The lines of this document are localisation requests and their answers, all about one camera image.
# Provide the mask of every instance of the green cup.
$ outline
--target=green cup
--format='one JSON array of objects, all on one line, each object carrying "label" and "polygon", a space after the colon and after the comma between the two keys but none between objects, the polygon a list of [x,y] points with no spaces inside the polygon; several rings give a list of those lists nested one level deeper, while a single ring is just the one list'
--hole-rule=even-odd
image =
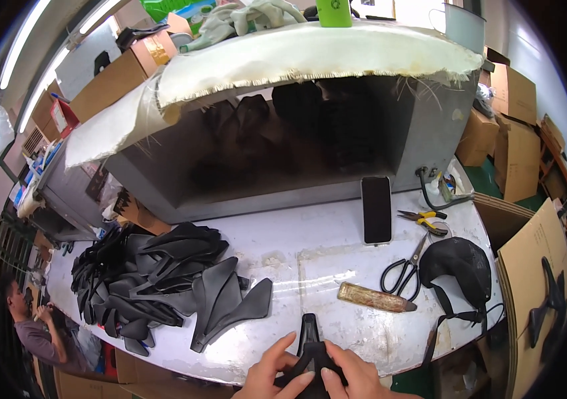
[{"label": "green cup", "polygon": [[349,28],[352,26],[348,0],[316,0],[319,23],[324,28]]}]

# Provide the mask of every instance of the hand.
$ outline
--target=hand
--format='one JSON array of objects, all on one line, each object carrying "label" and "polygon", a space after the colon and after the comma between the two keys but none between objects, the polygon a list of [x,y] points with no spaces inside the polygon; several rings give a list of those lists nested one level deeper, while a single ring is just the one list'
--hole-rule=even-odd
[{"label": "hand", "polygon": [[35,315],[44,323],[50,323],[53,320],[52,317],[52,307],[47,306],[40,306],[35,309]]},{"label": "hand", "polygon": [[296,333],[292,332],[279,339],[261,356],[259,363],[248,369],[246,384],[233,399],[294,399],[310,384],[315,377],[313,371],[301,374],[288,383],[286,387],[274,386],[277,372],[290,368],[299,358],[285,351],[292,345]]},{"label": "hand", "polygon": [[417,395],[392,392],[381,385],[374,363],[363,361],[350,349],[343,350],[327,339],[324,342],[328,355],[341,367],[345,379],[348,380],[348,386],[343,387],[336,372],[325,367],[321,369],[321,378],[330,399],[419,398]]}]

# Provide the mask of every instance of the glove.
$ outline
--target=glove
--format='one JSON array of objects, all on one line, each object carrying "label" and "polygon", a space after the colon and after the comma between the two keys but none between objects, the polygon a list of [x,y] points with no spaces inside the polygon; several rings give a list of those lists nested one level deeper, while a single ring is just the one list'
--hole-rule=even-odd
[{"label": "glove", "polygon": [[249,28],[259,31],[306,22],[303,14],[284,0],[255,0],[245,8],[231,12],[231,19],[239,36],[249,33]]},{"label": "glove", "polygon": [[235,33],[231,26],[231,12],[239,6],[237,3],[228,3],[215,7],[199,28],[200,36],[189,44],[179,46],[179,52],[205,49]]}]

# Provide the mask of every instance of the phone screen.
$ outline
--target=phone screen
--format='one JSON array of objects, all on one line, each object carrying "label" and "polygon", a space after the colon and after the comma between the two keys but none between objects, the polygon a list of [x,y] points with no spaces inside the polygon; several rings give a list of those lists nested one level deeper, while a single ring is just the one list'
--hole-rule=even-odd
[{"label": "phone screen", "polygon": [[363,242],[387,243],[392,236],[390,180],[386,177],[361,179],[363,202]]}]

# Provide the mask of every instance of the white table surface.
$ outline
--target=white table surface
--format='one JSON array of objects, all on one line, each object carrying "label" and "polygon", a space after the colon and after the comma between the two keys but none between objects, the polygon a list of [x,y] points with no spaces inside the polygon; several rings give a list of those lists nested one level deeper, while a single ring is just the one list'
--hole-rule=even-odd
[{"label": "white table surface", "polygon": [[[397,210],[423,211],[418,205],[419,191],[393,194],[393,214]],[[492,271],[492,298],[489,309],[503,301],[494,256],[479,214],[472,202],[445,210],[445,221],[453,235],[470,239],[481,247]],[[159,326],[152,329],[156,346],[149,357],[140,357],[160,367],[200,379],[243,384],[248,368],[278,338],[298,331],[301,316],[315,313],[320,337],[350,348],[365,361],[374,362],[380,376],[392,375],[419,366],[427,339],[444,312],[434,291],[422,286],[415,299],[415,312],[394,314],[354,305],[336,299],[343,281],[379,289],[383,269],[414,252],[426,230],[415,222],[394,218],[393,239],[378,247],[363,242],[363,216],[360,200],[324,203],[278,211],[260,212],[196,223],[218,228],[230,243],[223,258],[239,258],[237,272],[251,280],[251,287],[262,278],[273,281],[273,299],[268,317],[238,323],[226,329],[202,353],[190,350],[196,314],[184,318],[182,328]],[[51,300],[75,322],[96,336],[124,349],[124,342],[112,338],[79,318],[77,297],[72,293],[73,260],[91,242],[75,243],[71,255],[56,251],[48,271],[47,290]],[[448,294],[455,312],[472,310],[456,280],[440,276],[435,283]],[[499,318],[498,307],[488,315],[488,328]],[[439,328],[434,358],[469,343],[481,334],[480,324],[460,319],[444,321]],[[297,344],[288,349],[296,353]]]}]

